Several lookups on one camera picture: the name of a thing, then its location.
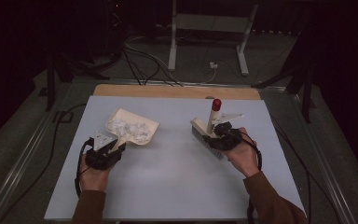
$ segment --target white object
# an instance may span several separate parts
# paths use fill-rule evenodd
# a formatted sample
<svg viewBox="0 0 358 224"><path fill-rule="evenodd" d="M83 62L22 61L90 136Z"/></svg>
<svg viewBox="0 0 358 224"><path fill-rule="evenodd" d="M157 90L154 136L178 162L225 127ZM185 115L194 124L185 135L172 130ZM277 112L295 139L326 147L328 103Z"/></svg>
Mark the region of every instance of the white object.
<svg viewBox="0 0 358 224"><path fill-rule="evenodd" d="M112 137L108 137L98 131L95 131L94 134L94 151L98 151L100 148L108 145L109 143L113 142Z"/></svg>
<svg viewBox="0 0 358 224"><path fill-rule="evenodd" d="M234 119L243 118L243 114L222 114L219 118L212 121L212 124L226 123Z"/></svg>
<svg viewBox="0 0 358 224"><path fill-rule="evenodd" d="M146 119L122 108L117 109L105 124L106 130L118 137L117 143L109 150L109 153L128 141L136 145L149 143L158 126L159 123L151 119Z"/></svg>
<svg viewBox="0 0 358 224"><path fill-rule="evenodd" d="M209 65L211 66L211 68L217 68L217 63L210 62Z"/></svg>
<svg viewBox="0 0 358 224"><path fill-rule="evenodd" d="M78 201L74 178L79 150L94 130L103 130L118 106L159 122L144 146L128 144L109 176L103 218L111 221L189 221L246 219L249 195L229 161L217 160L191 132L193 118L207 120L212 100L91 96L45 219L67 221ZM246 127L263 154L272 186L300 209L289 166L263 101L224 100L225 111L246 114L232 120Z"/></svg>

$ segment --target metal frame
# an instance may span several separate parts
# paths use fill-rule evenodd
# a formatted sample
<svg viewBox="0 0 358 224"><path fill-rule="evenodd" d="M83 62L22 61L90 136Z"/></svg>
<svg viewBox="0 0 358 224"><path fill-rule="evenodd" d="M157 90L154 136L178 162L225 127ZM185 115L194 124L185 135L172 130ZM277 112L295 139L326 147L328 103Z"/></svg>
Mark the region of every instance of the metal frame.
<svg viewBox="0 0 358 224"><path fill-rule="evenodd" d="M0 188L0 217L4 214L4 210L7 207L7 203L12 196L15 188L19 184L21 177L30 163L34 153L36 152L45 132L53 121L53 117L58 110L60 101L63 99L63 96L67 93L69 88L61 86L58 92L58 102L52 105L49 112L43 116L39 124L37 125L34 134L31 136L27 146L22 151L20 156L17 158L16 163L11 167L11 170L7 174L7 177L4 181L4 184Z"/></svg>
<svg viewBox="0 0 358 224"><path fill-rule="evenodd" d="M172 36L171 36L171 49L170 59L168 62L168 70L173 72L176 66L176 30L177 29L190 29L190 30L206 30L206 31L225 31L233 33L243 33L243 40L237 46L236 51L238 61L240 63L241 74L243 76L249 75L248 66L246 64L244 50L246 42L248 41L249 34L251 33L255 13L257 12L258 5L254 5L251 14L247 18L243 17L220 17L220 16L204 16L204 15L190 15L180 14L176 12L176 0L172 1ZM186 23L186 21L193 21L193 24ZM202 23L212 21L212 25Z"/></svg>
<svg viewBox="0 0 358 224"><path fill-rule="evenodd" d="M299 109L301 107L301 101L298 98L298 95L291 97L291 100L293 108L297 113L298 121L310 140L313 149L312 151L314 152L318 165L322 171L322 176L324 177L324 181L330 192L330 196L336 206L340 221L345 224L358 223L345 199L345 196L336 180L336 177L334 176L333 171L330 168L329 162L324 155L324 150L318 143L318 139L315 136L315 133L312 131L309 124L302 118L302 114Z"/></svg>

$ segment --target white scoop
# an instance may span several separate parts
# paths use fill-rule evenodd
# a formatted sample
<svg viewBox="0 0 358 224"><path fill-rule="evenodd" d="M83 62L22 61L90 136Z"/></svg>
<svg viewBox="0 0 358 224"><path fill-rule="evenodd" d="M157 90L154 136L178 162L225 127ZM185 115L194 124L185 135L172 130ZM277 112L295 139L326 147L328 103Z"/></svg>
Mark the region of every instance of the white scoop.
<svg viewBox="0 0 358 224"><path fill-rule="evenodd" d="M125 142L133 142L136 145L146 145L152 139L159 123L133 114L124 109L117 109L106 122L106 130L117 135L118 140L110 152L118 149Z"/></svg>

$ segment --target sleeve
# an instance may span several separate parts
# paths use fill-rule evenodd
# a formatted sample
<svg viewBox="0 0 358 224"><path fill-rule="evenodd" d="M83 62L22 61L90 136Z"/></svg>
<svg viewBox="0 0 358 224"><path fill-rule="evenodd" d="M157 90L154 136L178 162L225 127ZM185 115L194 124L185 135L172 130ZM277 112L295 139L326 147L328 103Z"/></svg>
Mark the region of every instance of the sleeve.
<svg viewBox="0 0 358 224"><path fill-rule="evenodd" d="M307 223L304 212L279 196L263 172L246 178L244 184L257 211L259 223Z"/></svg>
<svg viewBox="0 0 358 224"><path fill-rule="evenodd" d="M74 224L101 224L105 192L98 190L84 190L80 194L76 210L72 218Z"/></svg>

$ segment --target wrist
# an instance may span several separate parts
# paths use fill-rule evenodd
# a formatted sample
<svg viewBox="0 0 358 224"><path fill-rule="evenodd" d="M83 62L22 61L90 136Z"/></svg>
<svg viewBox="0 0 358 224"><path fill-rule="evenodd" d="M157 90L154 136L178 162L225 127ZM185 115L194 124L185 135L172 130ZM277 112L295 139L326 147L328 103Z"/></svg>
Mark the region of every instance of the wrist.
<svg viewBox="0 0 358 224"><path fill-rule="evenodd" d="M241 169L241 173L243 173L245 175L246 178L251 177L252 175L255 175L257 173L259 173L260 171L258 170L257 167L251 166L251 167L244 167Z"/></svg>

